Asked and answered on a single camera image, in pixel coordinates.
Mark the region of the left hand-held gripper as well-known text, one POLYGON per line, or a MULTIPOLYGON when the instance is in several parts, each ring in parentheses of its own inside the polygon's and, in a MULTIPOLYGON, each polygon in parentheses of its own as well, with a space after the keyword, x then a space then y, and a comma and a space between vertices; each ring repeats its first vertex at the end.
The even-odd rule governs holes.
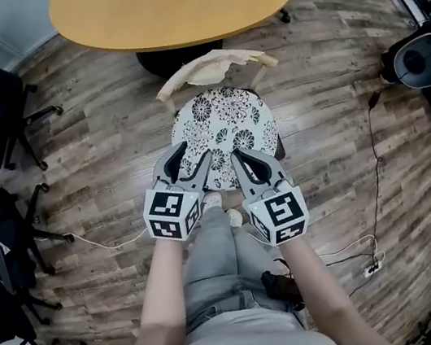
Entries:
POLYGON ((153 178, 156 181, 148 189, 143 208, 143 219, 152 238, 186 241, 201 216, 202 194, 205 189, 212 151, 200 157, 194 173, 178 180, 186 142, 169 148, 155 165, 153 178))

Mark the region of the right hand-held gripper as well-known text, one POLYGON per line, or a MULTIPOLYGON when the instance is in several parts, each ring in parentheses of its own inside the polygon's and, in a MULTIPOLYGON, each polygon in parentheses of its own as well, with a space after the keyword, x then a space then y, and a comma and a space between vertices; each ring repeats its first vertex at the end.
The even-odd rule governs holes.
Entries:
POLYGON ((244 196, 242 205, 263 240, 275 247, 303 236, 309 221, 307 205, 280 162, 245 148, 233 151, 230 159, 244 196))

